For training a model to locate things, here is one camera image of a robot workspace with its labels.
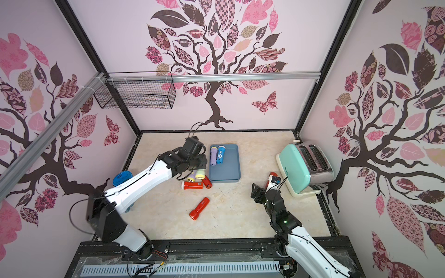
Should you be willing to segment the pale green flashlight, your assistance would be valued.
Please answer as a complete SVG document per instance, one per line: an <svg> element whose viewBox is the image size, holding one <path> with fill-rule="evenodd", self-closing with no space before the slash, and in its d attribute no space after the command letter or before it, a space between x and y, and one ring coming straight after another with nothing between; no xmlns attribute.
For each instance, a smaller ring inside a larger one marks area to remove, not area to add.
<svg viewBox="0 0 445 278"><path fill-rule="evenodd" d="M206 177L206 175L205 175L205 170L204 169L196 170L196 173L195 173L195 179L196 180L204 180L205 177Z"/></svg>

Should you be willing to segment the blue flashlight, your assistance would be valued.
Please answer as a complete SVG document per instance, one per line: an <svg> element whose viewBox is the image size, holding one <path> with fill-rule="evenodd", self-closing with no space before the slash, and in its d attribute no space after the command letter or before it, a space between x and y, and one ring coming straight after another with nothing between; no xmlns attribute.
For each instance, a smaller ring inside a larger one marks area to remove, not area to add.
<svg viewBox="0 0 445 278"><path fill-rule="evenodd" d="M224 155L226 152L226 147L224 145L220 145L218 147L218 153L217 153L217 164L222 164L224 162Z"/></svg>

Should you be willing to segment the red flashlight front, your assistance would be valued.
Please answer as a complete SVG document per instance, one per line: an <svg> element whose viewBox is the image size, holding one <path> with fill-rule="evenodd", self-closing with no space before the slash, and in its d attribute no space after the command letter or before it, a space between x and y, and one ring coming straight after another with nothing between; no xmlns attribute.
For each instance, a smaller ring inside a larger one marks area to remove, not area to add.
<svg viewBox="0 0 445 278"><path fill-rule="evenodd" d="M200 213L206 208L206 206L210 203L210 199L207 197L204 197L199 205L194 208L190 213L189 216L192 220L196 221L199 218Z"/></svg>

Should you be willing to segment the purple flashlight yellow rim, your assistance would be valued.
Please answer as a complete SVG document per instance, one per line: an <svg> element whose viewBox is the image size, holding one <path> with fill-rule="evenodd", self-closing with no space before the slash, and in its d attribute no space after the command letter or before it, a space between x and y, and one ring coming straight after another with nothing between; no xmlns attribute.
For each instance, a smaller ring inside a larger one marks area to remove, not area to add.
<svg viewBox="0 0 445 278"><path fill-rule="evenodd" d="M193 174L193 175L190 175L190 176L187 178L187 181L188 181L188 182L191 182L191 183L194 183L194 182L197 181L197 179L196 179L195 175Z"/></svg>

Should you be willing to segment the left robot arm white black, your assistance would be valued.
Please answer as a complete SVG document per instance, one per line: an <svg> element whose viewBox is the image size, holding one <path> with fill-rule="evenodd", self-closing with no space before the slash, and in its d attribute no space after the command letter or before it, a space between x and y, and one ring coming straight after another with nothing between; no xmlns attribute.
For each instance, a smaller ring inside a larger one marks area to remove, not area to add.
<svg viewBox="0 0 445 278"><path fill-rule="evenodd" d="M205 152L205 145L196 136L188 137L183 146L158 155L152 165L123 184L91 193L86 221L94 234L104 243L127 248L141 260L149 259L154 252L153 242L144 232L127 224L121 215L156 186L185 171L206 169Z"/></svg>

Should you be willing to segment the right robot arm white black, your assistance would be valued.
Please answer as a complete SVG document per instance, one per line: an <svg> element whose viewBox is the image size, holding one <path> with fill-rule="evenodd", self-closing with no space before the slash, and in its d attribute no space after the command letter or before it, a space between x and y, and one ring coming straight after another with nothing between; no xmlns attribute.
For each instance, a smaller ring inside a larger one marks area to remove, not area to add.
<svg viewBox="0 0 445 278"><path fill-rule="evenodd" d="M262 204L276 232L275 246L282 257L292 258L312 278L359 278L353 271L332 257L303 227L285 206L280 186L287 179L271 176L266 187L253 183L250 197Z"/></svg>

